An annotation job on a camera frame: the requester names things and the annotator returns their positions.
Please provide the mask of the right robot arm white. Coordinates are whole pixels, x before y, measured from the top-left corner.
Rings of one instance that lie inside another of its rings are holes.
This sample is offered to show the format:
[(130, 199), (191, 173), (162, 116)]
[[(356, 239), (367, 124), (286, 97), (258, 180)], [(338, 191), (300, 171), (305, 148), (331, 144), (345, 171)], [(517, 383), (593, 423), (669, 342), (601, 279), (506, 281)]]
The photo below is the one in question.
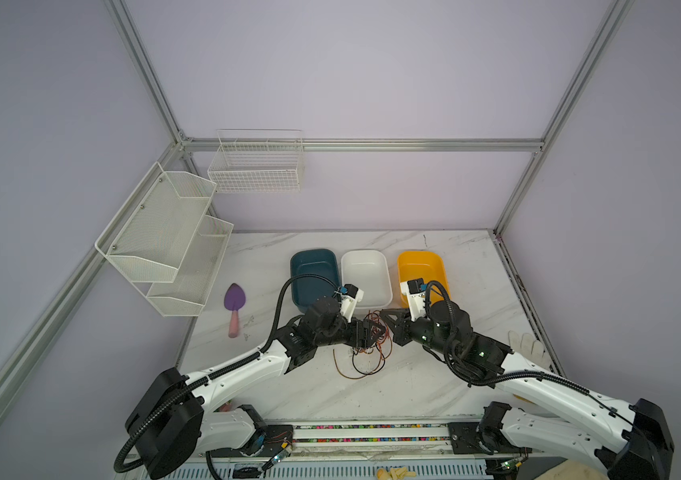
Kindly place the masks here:
[(469, 315), (435, 280), (409, 280), (400, 289), (406, 310), (381, 316), (395, 344), (417, 342), (467, 387), (504, 391), (547, 413), (540, 417), (491, 402), (472, 435), (481, 452), (541, 451), (578, 461), (610, 479), (669, 478), (675, 446), (658, 405), (605, 396), (477, 333)]

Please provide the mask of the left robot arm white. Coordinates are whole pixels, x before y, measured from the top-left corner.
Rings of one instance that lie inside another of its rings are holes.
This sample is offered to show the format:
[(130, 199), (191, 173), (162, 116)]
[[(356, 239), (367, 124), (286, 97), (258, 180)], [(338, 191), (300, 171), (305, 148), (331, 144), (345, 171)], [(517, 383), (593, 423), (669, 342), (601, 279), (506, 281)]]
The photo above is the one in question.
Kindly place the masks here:
[(124, 423), (128, 440), (116, 454), (114, 472), (143, 467), (160, 479), (200, 451), (258, 451), (262, 418), (252, 406), (223, 412), (224, 403), (308, 363), (324, 346), (368, 350), (384, 338), (383, 326), (353, 315), (362, 290), (351, 284), (332, 289), (288, 322), (282, 321), (284, 298), (278, 297), (266, 342), (232, 360), (190, 374), (175, 367), (158, 374)]

